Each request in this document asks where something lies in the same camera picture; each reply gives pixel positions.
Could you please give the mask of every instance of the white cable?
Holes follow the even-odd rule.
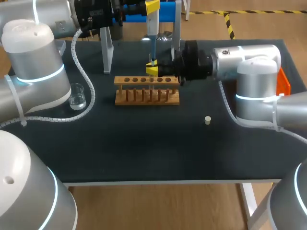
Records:
[[[224,101],[224,104],[225,104],[225,107],[226,107],[226,110],[228,111],[228,114],[230,115],[231,119],[239,126],[242,126],[242,127],[246,127],[246,128],[264,128],[264,129],[270,129],[270,130],[275,130],[275,127],[274,126],[262,126],[262,127],[255,127],[255,126],[248,126],[248,125],[245,125],[245,124],[242,124],[240,123],[236,118],[235,116],[233,115],[233,113],[231,112],[231,109],[229,107],[229,104],[228,104],[228,101],[227,101],[227,98],[226,98],[226,95],[225,95],[225,91],[224,91],[224,88],[223,88],[223,85],[222,85],[222,82],[219,81],[219,86],[220,86],[220,90],[221,90],[221,94],[222,94],[222,98],[223,98],[223,101]],[[279,129],[280,132],[282,133],[285,133],[285,134],[288,134],[302,142],[304,142],[305,144],[307,144],[307,139],[305,139],[304,137],[296,134],[296,133],[293,133],[289,130],[286,130],[282,127],[280,127]]]
[[[76,55],[76,42],[79,38],[79,36],[82,34],[82,30],[79,29],[76,34],[74,35],[72,42],[71,42],[71,55],[72,55],[72,59],[75,62],[78,70],[80,71],[80,73],[82,74],[82,76],[84,77],[85,81],[87,82],[88,86],[90,87],[91,90],[91,102],[88,105],[88,107],[86,108],[86,110],[84,110],[82,113],[80,113],[77,116],[74,117],[70,117],[70,118],[52,118],[52,117],[44,117],[44,116],[26,116],[25,119],[27,121],[49,121],[49,122],[70,122],[70,121],[75,121],[80,119],[81,117],[85,116],[93,107],[94,102],[95,102],[95,90],[94,90],[94,86],[91,82],[91,80],[89,79],[89,77],[87,76],[87,74],[85,73],[85,71],[83,70],[81,64],[78,61],[77,55]],[[14,118],[12,120],[8,120],[5,121],[3,123],[0,124],[0,128],[3,128],[6,125],[15,123],[15,122],[19,122],[20,119],[19,118]]]

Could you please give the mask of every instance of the floor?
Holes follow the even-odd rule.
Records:
[[[306,0],[191,0],[191,11],[306,10]],[[236,39],[283,39],[307,83],[306,14],[231,14]],[[165,30],[171,30],[166,24]],[[139,40],[144,24],[124,24],[125,40]],[[182,39],[229,39],[223,16],[190,15],[182,21]],[[10,62],[0,49],[0,76]],[[259,203],[271,184],[253,184]],[[77,230],[245,230],[241,194],[236,184],[75,187]],[[262,228],[270,230],[268,223]]]

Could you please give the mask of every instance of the white cap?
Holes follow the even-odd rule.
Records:
[[[237,68],[240,74],[270,74],[277,73],[277,63],[267,57],[254,57],[242,61]]]
[[[19,19],[5,24],[1,40],[6,52],[23,53],[46,46],[54,35],[46,24]]]
[[[26,144],[13,134],[0,130],[0,217],[22,192],[30,164]]]
[[[205,124],[208,125],[211,122],[211,117],[210,116],[206,116],[205,117]]]

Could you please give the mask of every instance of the test tube rack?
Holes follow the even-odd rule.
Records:
[[[179,105],[179,82],[176,77],[116,76],[115,105]],[[123,89],[123,86],[166,86],[169,89]]]

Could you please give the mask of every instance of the black tabletop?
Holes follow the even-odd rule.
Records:
[[[199,41],[199,48],[274,44],[292,93],[306,90],[281,40]],[[243,128],[229,117],[218,83],[211,79],[181,87],[179,106],[115,106],[114,76],[145,75],[148,42],[114,42],[112,74],[103,74],[99,42],[78,42],[77,55],[96,91],[93,109],[69,123],[28,121],[4,130],[23,140],[67,183],[154,180],[280,179],[306,158],[307,146],[283,133]],[[169,58],[170,43],[157,43],[159,60]],[[75,67],[70,43],[63,56],[70,82],[89,89]],[[231,102],[234,94],[229,94]],[[76,115],[68,103],[33,113]],[[204,124],[211,116],[210,125]],[[307,137],[307,131],[297,131]]]

